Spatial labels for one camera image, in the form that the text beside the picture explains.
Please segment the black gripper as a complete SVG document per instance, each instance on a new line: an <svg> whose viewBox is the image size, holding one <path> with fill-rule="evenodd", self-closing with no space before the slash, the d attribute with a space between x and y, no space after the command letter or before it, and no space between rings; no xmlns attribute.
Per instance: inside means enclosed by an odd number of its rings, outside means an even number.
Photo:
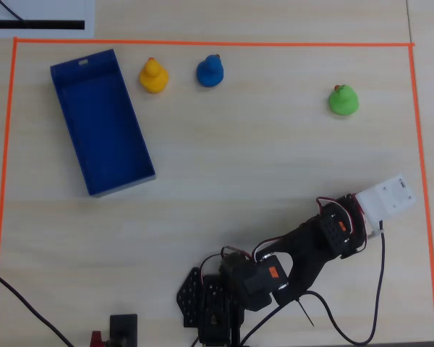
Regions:
<svg viewBox="0 0 434 347"><path fill-rule="evenodd" d="M365 216L353 194L318 197L317 248L322 260L346 259L366 249Z"/></svg>

